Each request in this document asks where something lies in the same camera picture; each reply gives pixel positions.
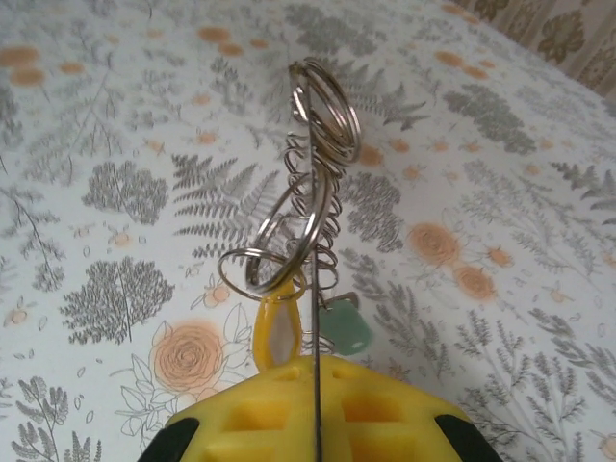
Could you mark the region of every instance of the orange flower print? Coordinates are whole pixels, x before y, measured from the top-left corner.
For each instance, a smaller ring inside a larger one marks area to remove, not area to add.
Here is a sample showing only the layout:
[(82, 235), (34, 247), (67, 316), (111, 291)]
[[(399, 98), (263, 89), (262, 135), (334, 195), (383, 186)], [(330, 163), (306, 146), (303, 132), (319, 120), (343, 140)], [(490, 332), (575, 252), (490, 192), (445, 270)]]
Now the orange flower print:
[(231, 39), (231, 33), (223, 27), (202, 27), (197, 34), (203, 41), (223, 43)]
[(529, 164), (526, 166), (526, 168), (524, 169), (524, 172), (527, 175), (530, 176), (537, 176), (538, 174), (541, 173), (541, 168), (539, 168), (538, 166), (536, 166), (535, 164)]
[(448, 265), (460, 256), (460, 244), (450, 231), (433, 223), (420, 223), (411, 229), (407, 242), (431, 265)]
[(488, 247), (487, 254), (492, 263), (501, 268), (509, 268), (513, 266), (513, 258), (511, 255), (502, 250), (500, 247)]
[(161, 31), (160, 29), (148, 29), (145, 34), (150, 38), (150, 39), (159, 39), (160, 37), (162, 37), (165, 33), (163, 31)]
[(406, 142), (405, 140), (401, 140), (400, 138), (396, 140), (390, 140), (389, 145), (392, 149), (394, 149), (394, 151), (400, 154), (405, 154), (410, 150), (408, 142)]
[(376, 147), (364, 144), (359, 155), (359, 163), (364, 167), (378, 167), (383, 164), (383, 155)]
[(613, 254), (604, 252), (603, 253), (603, 261), (613, 270), (616, 270), (616, 257)]
[(481, 146), (477, 143), (477, 141), (467, 142), (466, 144), (462, 144), (462, 149), (467, 152), (479, 152), (481, 150)]
[(460, 290), (475, 300), (489, 301), (496, 295), (492, 278), (482, 269), (462, 267), (453, 272)]
[(231, 296), (229, 288), (221, 280), (216, 282), (212, 274), (209, 284), (205, 286), (205, 292), (192, 303), (191, 309), (193, 310), (200, 304), (205, 308), (216, 308), (227, 301), (229, 296)]
[(409, 181), (417, 181), (424, 179), (424, 176), (422, 175), (423, 170), (425, 170), (425, 166), (409, 166), (404, 169), (402, 174), (404, 175), (404, 178)]
[(250, 44), (251, 44), (254, 48), (257, 48), (257, 49), (262, 49), (262, 50), (263, 50), (263, 49), (265, 49), (265, 48), (267, 48), (267, 47), (269, 46), (268, 41), (267, 41), (267, 40), (265, 40), (265, 39), (263, 39), (263, 38), (257, 38), (257, 39), (256, 39), (256, 38), (253, 38), (253, 39), (250, 41)]
[(235, 58), (244, 54), (244, 49), (237, 43), (221, 43), (218, 46), (218, 51), (228, 58)]
[(197, 400), (216, 392), (222, 374), (222, 344), (215, 325), (195, 321), (166, 330), (154, 339), (152, 371), (161, 385)]
[(451, 67), (460, 67), (464, 64), (464, 60), (455, 53), (450, 51), (437, 51), (434, 53), (434, 57), (443, 64), (450, 65)]
[(602, 452), (605, 460), (616, 460), (616, 433), (603, 435), (599, 431), (590, 431), (601, 438), (601, 441), (599, 442), (599, 450)]
[(443, 6), (441, 6), (441, 9), (445, 13), (449, 13), (449, 14), (458, 14), (458, 15), (464, 14), (464, 9), (462, 7), (459, 7), (459, 6), (454, 5), (452, 3), (447, 3), (447, 4), (443, 5)]
[(430, 149), (434, 152), (445, 152), (449, 150), (449, 143), (443, 140), (436, 140), (432, 143)]
[(23, 67), (31, 65), (40, 57), (33, 46), (17, 45), (0, 49), (0, 67)]
[(570, 296), (564, 294), (560, 289), (560, 281), (552, 286), (543, 286), (543, 290), (550, 293), (550, 298), (556, 303), (563, 303), (565, 300), (574, 301)]
[(554, 147), (554, 143), (550, 140), (543, 138), (539, 143), (539, 147), (541, 147), (542, 149), (552, 149)]
[(38, 87), (44, 80), (45, 74), (43, 71), (35, 67), (18, 68), (9, 77), (9, 81), (16, 87)]
[(197, 130), (195, 142), (197, 144), (214, 144), (218, 139), (216, 133), (214, 132), (202, 132), (201, 130)]
[(165, 152), (165, 144), (163, 142), (148, 139), (143, 141), (145, 143), (145, 147), (151, 151), (154, 151), (157, 157)]
[(492, 63), (490, 60), (483, 60), (479, 62), (482, 66), (488, 69), (494, 69), (497, 65)]
[(24, 304), (23, 296), (21, 296), (16, 306), (5, 316), (4, 327), (9, 327), (11, 324), (19, 325), (28, 320), (28, 309), (35, 305), (35, 303)]
[(485, 80), (488, 78), (488, 74), (485, 72), (485, 70), (474, 67), (472, 65), (465, 65), (462, 70), (465, 74), (470, 75), (477, 80)]
[(81, 63), (68, 62), (60, 64), (60, 71), (64, 74), (81, 74), (84, 70), (84, 65)]
[(119, 37), (118, 36), (114, 36), (112, 34), (106, 35), (105, 36), (105, 40), (108, 41), (111, 45), (119, 44)]
[(208, 93), (198, 93), (191, 99), (194, 106), (206, 106), (210, 104), (210, 101), (212, 101), (212, 97)]

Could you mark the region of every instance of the gray tree print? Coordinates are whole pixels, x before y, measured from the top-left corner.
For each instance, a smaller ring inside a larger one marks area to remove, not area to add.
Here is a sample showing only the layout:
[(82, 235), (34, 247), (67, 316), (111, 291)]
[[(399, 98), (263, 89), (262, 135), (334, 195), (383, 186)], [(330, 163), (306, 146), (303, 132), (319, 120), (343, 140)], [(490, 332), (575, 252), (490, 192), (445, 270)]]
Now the gray tree print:
[(327, 16), (312, 5), (290, 5), (285, 7), (285, 11), (287, 22), (301, 31), (297, 42), (314, 54), (335, 55), (346, 46), (359, 58), (376, 51), (375, 41), (387, 39), (382, 32), (355, 30), (346, 21)]
[(346, 175), (338, 195), (353, 207), (348, 214), (349, 232), (359, 233), (362, 241), (378, 241), (379, 252), (390, 253), (403, 246), (399, 238), (402, 219), (392, 211), (400, 203), (400, 191), (388, 178), (370, 173)]
[[(565, 180), (571, 182), (572, 190), (586, 189), (581, 197), (582, 200), (595, 199), (594, 204), (590, 206), (590, 210), (616, 212), (616, 181), (614, 181), (611, 170), (608, 170), (601, 180), (595, 171), (595, 166), (590, 166), (582, 171), (579, 166), (573, 165), (570, 167), (567, 163), (551, 163), (551, 165), (563, 174)], [(603, 224), (616, 224), (616, 216), (605, 219)]]
[(63, 324), (73, 333), (71, 343), (133, 340), (132, 329), (155, 316), (171, 300), (175, 286), (169, 285), (154, 262), (99, 261), (87, 270), (88, 282), (79, 291), (64, 296), (60, 312)]
[(0, 197), (4, 197), (13, 222), (2, 230), (2, 237), (24, 238), (19, 247), (21, 256), (28, 260), (32, 254), (37, 254), (41, 261), (36, 266), (32, 287), (43, 292), (59, 290), (64, 281), (64, 268), (59, 263), (65, 255), (53, 239), (45, 239), (42, 234), (44, 225), (57, 223), (58, 217), (49, 211), (37, 212), (34, 209), (35, 204), (43, 200), (42, 194), (38, 192), (17, 187), (0, 188)]
[(489, 369), (486, 381), (466, 388), (458, 400), (500, 456), (514, 462), (509, 452), (524, 445), (528, 461), (584, 460), (581, 433), (568, 431), (587, 408), (585, 397), (577, 395), (575, 371), (543, 352), (524, 353), (524, 337), (506, 330), (502, 321), (495, 332), (474, 310), (457, 330), (455, 346)]
[(471, 117), (477, 130), (488, 140), (502, 141), (505, 152), (530, 154), (537, 147), (522, 128), (522, 120), (511, 112), (507, 101), (477, 84), (463, 85), (464, 92), (448, 91), (443, 95), (449, 110)]
[[(0, 86), (0, 144), (5, 148), (13, 149), (23, 141), (23, 127), (21, 122), (15, 120), (19, 106), (13, 98), (10, 88)], [(0, 152), (0, 167), (7, 172), (7, 166)]]
[(18, 462), (101, 462), (103, 448), (100, 440), (92, 447), (91, 438), (82, 442), (76, 431), (71, 431), (70, 445), (62, 452), (60, 434), (69, 413), (68, 394), (62, 387), (49, 387), (38, 376), (29, 382), (18, 381), (25, 402), (18, 400), (17, 409), (28, 419), (20, 423), (18, 440), (11, 447)]
[(178, 180), (173, 190), (186, 191), (173, 200), (181, 207), (175, 215), (198, 220), (175, 234), (212, 240), (196, 248), (192, 256), (218, 258), (231, 248), (247, 245), (252, 231), (277, 199), (278, 170), (253, 184), (257, 164), (232, 174), (237, 158), (217, 166), (213, 157), (200, 161), (196, 155), (173, 155), (171, 159), (176, 169), (173, 176)]
[(153, 225), (167, 204), (167, 182), (155, 180), (149, 170), (137, 170), (134, 162), (119, 167), (106, 162), (92, 171), (85, 205), (101, 211), (125, 213), (135, 223)]

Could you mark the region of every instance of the silver ring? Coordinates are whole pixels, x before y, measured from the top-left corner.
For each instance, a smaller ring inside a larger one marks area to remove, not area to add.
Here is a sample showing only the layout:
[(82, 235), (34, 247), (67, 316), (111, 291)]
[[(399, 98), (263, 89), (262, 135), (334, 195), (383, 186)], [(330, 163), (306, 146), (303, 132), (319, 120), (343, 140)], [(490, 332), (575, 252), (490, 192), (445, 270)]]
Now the silver ring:
[[(250, 298), (251, 300), (255, 300), (255, 301), (261, 301), (263, 297), (253, 295), (243, 289), (240, 289), (237, 285), (235, 285), (229, 280), (229, 278), (226, 276), (226, 274), (222, 270), (222, 264), (231, 257), (260, 258), (260, 259), (270, 260), (274, 263), (279, 263), (281, 265), (284, 264), (286, 261), (285, 257), (278, 255), (277, 253), (273, 253), (268, 250), (262, 250), (260, 248), (253, 248), (253, 247), (234, 248), (233, 250), (229, 250), (228, 252), (224, 253), (220, 258), (218, 258), (218, 275), (220, 276), (220, 279), (222, 279), (222, 282), (224, 282), (235, 293), (245, 296), (246, 298)], [(301, 271), (301, 269), (299, 271), (296, 271), (295, 273), (296, 273), (298, 281), (295, 281), (294, 279), (294, 285), (298, 287), (298, 290), (291, 295), (280, 296), (279, 298), (277, 298), (278, 301), (299, 300), (306, 292), (306, 288), (308, 287), (306, 276)]]
[[(317, 187), (313, 191), (313, 203), (310, 216), (306, 220), (306, 227), (302, 232), (301, 238), (297, 241), (295, 252), (283, 260), (282, 267), (274, 274), (274, 276), (266, 281), (259, 282), (259, 266), (261, 265), (260, 255), (249, 255), (246, 258), (246, 286), (259, 295), (265, 295), (275, 291), (285, 281), (297, 272), (297, 269), (301, 268), (301, 264), (308, 257), (310, 252), (314, 249), (321, 230), (325, 225), (327, 214), (329, 212), (329, 206), (333, 196), (332, 182), (328, 178), (327, 170), (320, 166), (315, 165), (315, 173), (317, 174)], [(274, 220), (276, 214), (287, 201), (287, 199), (294, 194), (299, 188), (311, 180), (309, 173), (304, 173), (297, 179), (287, 190), (285, 190), (278, 201), (274, 204), (273, 208), (269, 212), (269, 215), (261, 224), (259, 231), (257, 232), (257, 238), (255, 239), (252, 247), (255, 248), (267, 248), (273, 231), (278, 224), (277, 220)]]

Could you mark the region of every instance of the fern print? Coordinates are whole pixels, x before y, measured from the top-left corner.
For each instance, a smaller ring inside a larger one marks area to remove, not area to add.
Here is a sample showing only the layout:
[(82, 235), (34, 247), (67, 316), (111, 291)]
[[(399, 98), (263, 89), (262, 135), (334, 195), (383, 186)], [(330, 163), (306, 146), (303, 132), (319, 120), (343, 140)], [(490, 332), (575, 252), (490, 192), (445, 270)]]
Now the fern print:
[(28, 419), (17, 427), (18, 441), (11, 442), (18, 462), (101, 462), (103, 449), (100, 440), (93, 449), (90, 437), (82, 445), (75, 431), (71, 432), (70, 446), (61, 459), (62, 429), (69, 413), (68, 394), (62, 387), (48, 388), (37, 376), (29, 382), (19, 380), (18, 384), (25, 402), (18, 400), (15, 405)]
[(260, 181), (253, 181), (257, 164), (233, 174), (238, 158), (213, 165), (213, 157), (171, 157), (177, 182), (173, 190), (180, 193), (173, 202), (179, 209), (176, 217), (197, 219), (184, 226), (176, 236), (200, 236), (211, 240), (192, 252), (194, 258), (219, 258), (224, 252), (246, 246), (253, 231), (263, 221), (277, 200), (278, 170)]
[(376, 303), (374, 320), (387, 332), (390, 345), (408, 357), (421, 355), (440, 383), (445, 375), (453, 376), (449, 347), (434, 322), (420, 317), (412, 291), (391, 281), (387, 288), (383, 287), (378, 281), (378, 265), (370, 256), (359, 255), (350, 248), (340, 253), (345, 266), (353, 271), (353, 288)]
[[(573, 207), (550, 199), (550, 188), (518, 178), (521, 186), (495, 173), (483, 161), (468, 162), (464, 170), (480, 190), (462, 196), (462, 210), (480, 221), (507, 227), (514, 241), (530, 252), (542, 268), (552, 273), (573, 270), (593, 284), (590, 276), (596, 272), (597, 257), (587, 240), (590, 237), (601, 243), (606, 237), (594, 229), (592, 222), (577, 217)], [(582, 230), (588, 237), (580, 234)], [(575, 260), (561, 253), (559, 247), (563, 244)]]
[(385, 90), (389, 87), (385, 82), (385, 69), (370, 75), (367, 64), (353, 69), (353, 61), (341, 63), (323, 57), (320, 60), (336, 76), (350, 104), (357, 110), (381, 117), (383, 125), (399, 123), (400, 130), (404, 132), (412, 129), (417, 122), (430, 118), (429, 115), (416, 114), (426, 102), (408, 103), (404, 84), (395, 90)]
[(595, 166), (582, 171), (579, 166), (570, 167), (567, 163), (551, 163), (551, 165), (571, 183), (572, 190), (586, 189), (581, 197), (582, 200), (595, 199), (590, 210), (605, 210), (614, 213), (614, 217), (604, 220), (603, 224), (616, 224), (616, 181), (614, 181), (611, 170), (608, 170), (601, 180), (595, 171)]
[(490, 370), (484, 383), (458, 397), (461, 406), (505, 461), (514, 460), (510, 453), (519, 445), (525, 460), (582, 461), (581, 433), (567, 429), (587, 408), (576, 372), (557, 357), (524, 353), (526, 339), (502, 321), (495, 325), (472, 310), (468, 324), (457, 327), (455, 346)]

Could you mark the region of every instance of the gray leaf print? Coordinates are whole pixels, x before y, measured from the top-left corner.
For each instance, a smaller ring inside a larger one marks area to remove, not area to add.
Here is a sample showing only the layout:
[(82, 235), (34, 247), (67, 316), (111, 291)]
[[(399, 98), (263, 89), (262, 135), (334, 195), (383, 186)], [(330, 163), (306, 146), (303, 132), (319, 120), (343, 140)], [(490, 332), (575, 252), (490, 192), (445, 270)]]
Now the gray leaf print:
[(556, 352), (569, 364), (586, 373), (588, 387), (616, 416), (616, 354), (612, 350), (580, 344), (571, 325), (558, 315), (548, 315), (534, 308), (529, 312), (538, 321), (538, 326), (552, 335)]
[[(23, 127), (15, 120), (19, 106), (15, 103), (13, 92), (5, 86), (0, 86), (0, 141), (9, 149), (17, 147), (23, 141)], [(0, 154), (0, 166), (7, 169)]]
[(348, 214), (349, 232), (359, 232), (362, 241), (378, 240), (379, 252), (390, 253), (402, 248), (399, 238), (402, 219), (392, 208), (400, 202), (400, 191), (388, 178), (370, 173), (343, 178), (339, 198), (354, 207)]
[[(290, 5), (285, 10), (287, 22), (302, 31), (297, 42), (314, 54), (335, 55), (344, 45), (358, 58), (376, 51), (367, 31), (355, 31), (343, 20), (326, 16), (318, 7)], [(385, 39), (383, 34), (374, 35)]]
[(135, 223), (154, 224), (167, 204), (167, 182), (152, 178), (149, 170), (137, 170), (127, 161), (119, 167), (106, 162), (92, 171), (85, 205), (102, 211), (123, 212)]
[(84, 439), (83, 444), (75, 431), (72, 431), (72, 445), (64, 452), (58, 447), (62, 440), (61, 428), (68, 416), (68, 394), (62, 387), (49, 387), (38, 376), (32, 377), (30, 382), (19, 380), (19, 387), (26, 403), (17, 401), (17, 409), (28, 419), (26, 424), (20, 423), (17, 427), (18, 442), (11, 441), (13, 451), (20, 457), (18, 460), (44, 460), (60, 461), (60, 454), (64, 454), (64, 462), (92, 461), (101, 462), (102, 444), (96, 443), (96, 450), (92, 457), (90, 437)]
[(169, 285), (154, 262), (96, 262), (87, 270), (88, 282), (77, 292), (64, 296), (60, 312), (63, 324), (73, 333), (68, 340), (85, 344), (132, 341), (132, 329), (154, 317), (171, 300), (175, 286)]
[[(606, 210), (616, 212), (616, 181), (611, 170), (608, 170), (603, 180), (600, 180), (595, 171), (595, 166), (590, 166), (582, 172), (577, 165), (569, 167), (567, 163), (551, 163), (563, 174), (563, 178), (571, 182), (571, 189), (585, 188), (586, 192), (582, 195), (582, 200), (587, 198), (595, 199), (590, 206), (590, 210)], [(616, 217), (608, 218), (603, 224), (616, 224)]]
[(177, 236), (201, 236), (213, 240), (194, 250), (194, 258), (220, 257), (231, 248), (248, 243), (252, 231), (261, 224), (265, 213), (275, 203), (278, 171), (266, 175), (252, 185), (257, 164), (252, 164), (232, 175), (237, 158), (213, 166), (213, 157), (199, 161), (198, 156), (171, 157), (175, 165), (173, 186), (187, 190), (173, 202), (182, 207), (177, 217), (196, 217), (206, 222), (185, 226), (176, 231)]
[[(513, 240), (532, 253), (535, 261), (546, 270), (553, 273), (573, 270), (593, 284), (589, 276), (596, 272), (596, 257), (589, 253), (584, 239), (580, 240), (581, 236), (575, 235), (574, 228), (579, 226), (589, 236), (604, 240), (605, 237), (594, 231), (592, 223), (577, 217), (570, 207), (547, 197), (550, 189), (537, 188), (521, 178), (525, 185), (523, 189), (510, 178), (496, 174), (483, 161), (468, 162), (464, 170), (469, 180), (480, 186), (481, 190), (462, 196), (462, 210), (481, 221), (495, 221), (505, 226)], [(556, 213), (556, 219), (552, 219), (551, 213)], [(558, 248), (561, 242), (573, 246), (577, 264), (560, 253)]]
[(429, 115), (415, 115), (425, 101), (408, 104), (404, 84), (400, 83), (395, 90), (388, 89), (383, 75), (385, 69), (369, 75), (367, 64), (353, 70), (353, 61), (340, 63), (321, 58), (321, 62), (336, 76), (355, 109), (383, 117), (383, 125), (400, 123), (400, 130), (405, 131), (413, 128), (416, 122), (429, 118)]
[(582, 460), (581, 434), (569, 429), (588, 407), (586, 398), (577, 395), (576, 372), (557, 357), (524, 353), (524, 337), (507, 331), (502, 321), (496, 327), (494, 332), (474, 310), (468, 325), (458, 326), (455, 346), (489, 370), (487, 376), (475, 374), (478, 380), (485, 376), (485, 382), (467, 388), (458, 398), (461, 406), (503, 457), (524, 445), (526, 460)]
[(222, 95), (222, 104), (231, 114), (243, 116), (246, 103), (252, 100), (253, 94), (248, 85), (240, 80), (238, 70), (223, 57), (217, 57), (210, 68), (216, 74), (212, 90)]
[(84, 0), (84, 2), (92, 14), (104, 18), (113, 16), (117, 10), (115, 0)]
[(65, 255), (53, 239), (45, 239), (42, 234), (42, 227), (45, 224), (57, 223), (58, 217), (49, 211), (34, 210), (34, 205), (43, 199), (37, 192), (11, 187), (0, 188), (0, 195), (6, 199), (13, 221), (12, 225), (2, 231), (2, 237), (25, 238), (19, 247), (19, 253), (24, 260), (28, 260), (33, 253), (42, 260), (42, 263), (36, 266), (32, 287), (42, 292), (59, 290), (64, 281), (64, 269), (58, 266), (58, 263)]
[(526, 155), (537, 150), (535, 141), (520, 130), (524, 123), (511, 113), (505, 99), (477, 84), (463, 85), (462, 89), (466, 94), (448, 91), (443, 96), (450, 111), (471, 117), (479, 133), (488, 140), (504, 142), (506, 152)]

